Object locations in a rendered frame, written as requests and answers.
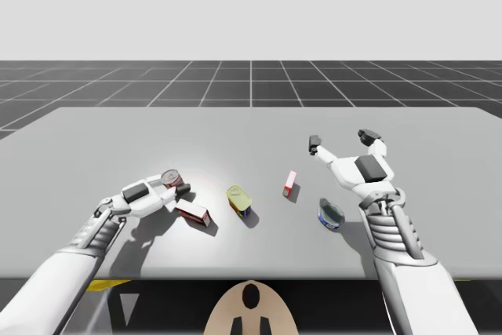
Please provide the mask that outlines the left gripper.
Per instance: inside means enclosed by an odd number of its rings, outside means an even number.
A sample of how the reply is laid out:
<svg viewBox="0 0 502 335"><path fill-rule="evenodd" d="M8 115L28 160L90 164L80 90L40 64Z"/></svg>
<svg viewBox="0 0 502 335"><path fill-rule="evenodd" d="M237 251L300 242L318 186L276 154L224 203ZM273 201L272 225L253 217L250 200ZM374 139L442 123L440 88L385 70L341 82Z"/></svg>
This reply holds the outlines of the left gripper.
<svg viewBox="0 0 502 335"><path fill-rule="evenodd" d="M171 202L190 191L190 184L166 188L163 185L162 174L156 174L125 186L121 195L130 208L130 217L146 217L163 206L172 209Z"/></svg>

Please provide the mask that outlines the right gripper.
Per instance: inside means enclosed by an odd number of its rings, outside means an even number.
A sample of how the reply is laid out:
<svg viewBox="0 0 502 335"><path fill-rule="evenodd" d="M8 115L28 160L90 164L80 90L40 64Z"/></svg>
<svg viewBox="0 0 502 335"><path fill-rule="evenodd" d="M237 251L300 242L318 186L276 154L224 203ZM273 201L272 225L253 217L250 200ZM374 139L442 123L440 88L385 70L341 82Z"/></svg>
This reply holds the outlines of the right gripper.
<svg viewBox="0 0 502 335"><path fill-rule="evenodd" d="M326 166L330 166L333 175L342 188L354 190L367 184L383 184L391 182L395 172L389 166L387 145L382 136L370 129L358 131L360 142L368 148L368 155L338 158L322 146L319 135L310 135L308 152Z"/></svg>

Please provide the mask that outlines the red and white can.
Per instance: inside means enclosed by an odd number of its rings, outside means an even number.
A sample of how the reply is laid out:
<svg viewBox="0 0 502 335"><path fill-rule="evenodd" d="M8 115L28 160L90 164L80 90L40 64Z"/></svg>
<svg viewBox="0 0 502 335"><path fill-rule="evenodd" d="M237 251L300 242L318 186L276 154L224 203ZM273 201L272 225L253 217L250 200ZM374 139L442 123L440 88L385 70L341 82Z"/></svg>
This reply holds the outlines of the red and white can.
<svg viewBox="0 0 502 335"><path fill-rule="evenodd" d="M184 184L184 180L177 169L168 169L164 173L162 173L161 182L167 188L172 188Z"/></svg>

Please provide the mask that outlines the blue flat can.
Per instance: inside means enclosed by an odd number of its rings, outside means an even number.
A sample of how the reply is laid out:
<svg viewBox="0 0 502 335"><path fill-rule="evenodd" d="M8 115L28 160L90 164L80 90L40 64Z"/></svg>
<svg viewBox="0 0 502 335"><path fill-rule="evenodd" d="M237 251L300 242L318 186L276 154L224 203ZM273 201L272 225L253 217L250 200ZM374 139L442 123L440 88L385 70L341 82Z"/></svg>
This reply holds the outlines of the blue flat can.
<svg viewBox="0 0 502 335"><path fill-rule="evenodd" d="M344 212L326 198L319 200L318 219L329 230L339 228L345 222Z"/></svg>

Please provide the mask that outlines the green and blue rectangular can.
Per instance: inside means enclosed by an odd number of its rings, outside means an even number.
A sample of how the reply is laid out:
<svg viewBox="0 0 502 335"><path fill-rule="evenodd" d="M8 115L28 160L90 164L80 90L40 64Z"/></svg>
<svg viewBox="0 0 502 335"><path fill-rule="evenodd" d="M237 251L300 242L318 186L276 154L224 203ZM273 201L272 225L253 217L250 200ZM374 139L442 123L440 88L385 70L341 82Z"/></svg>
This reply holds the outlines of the green and blue rectangular can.
<svg viewBox="0 0 502 335"><path fill-rule="evenodd" d="M238 185L233 185L227 189L227 199L231 208L241 218L246 218L251 211L252 199Z"/></svg>

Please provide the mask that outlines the dark red and white carton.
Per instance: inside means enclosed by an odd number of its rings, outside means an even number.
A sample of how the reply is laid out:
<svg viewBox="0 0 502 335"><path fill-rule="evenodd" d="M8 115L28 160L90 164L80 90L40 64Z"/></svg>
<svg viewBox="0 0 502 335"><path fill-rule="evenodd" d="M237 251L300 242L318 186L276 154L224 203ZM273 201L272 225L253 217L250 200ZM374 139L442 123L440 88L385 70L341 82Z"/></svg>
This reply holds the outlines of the dark red and white carton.
<svg viewBox="0 0 502 335"><path fill-rule="evenodd" d="M176 203L176 210L178 213L189 220L193 220L198 224L208 227L211 223L211 217L207 208L199 204L189 202L185 199L180 199Z"/></svg>

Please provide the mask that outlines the small red and white carton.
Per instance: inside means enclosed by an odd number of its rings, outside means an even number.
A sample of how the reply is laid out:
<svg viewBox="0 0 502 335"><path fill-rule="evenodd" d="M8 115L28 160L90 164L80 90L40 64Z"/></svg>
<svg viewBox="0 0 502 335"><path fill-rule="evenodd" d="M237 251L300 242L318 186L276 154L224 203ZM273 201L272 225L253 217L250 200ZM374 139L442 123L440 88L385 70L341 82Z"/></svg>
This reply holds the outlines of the small red and white carton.
<svg viewBox="0 0 502 335"><path fill-rule="evenodd" d="M288 176L286 178L286 182L283 186L282 194L288 198L291 195L291 191L293 189L293 186L295 184L295 179L296 179L296 171L290 170L288 173Z"/></svg>

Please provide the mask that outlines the tan robot part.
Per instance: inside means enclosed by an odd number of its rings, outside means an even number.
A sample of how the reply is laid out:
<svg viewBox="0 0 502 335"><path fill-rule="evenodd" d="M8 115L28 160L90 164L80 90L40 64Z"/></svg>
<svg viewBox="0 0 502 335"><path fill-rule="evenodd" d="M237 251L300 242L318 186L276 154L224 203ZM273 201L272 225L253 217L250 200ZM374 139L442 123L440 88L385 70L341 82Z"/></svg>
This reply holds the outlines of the tan robot part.
<svg viewBox="0 0 502 335"><path fill-rule="evenodd" d="M271 287L249 280L217 301L203 335L299 335L285 301Z"/></svg>

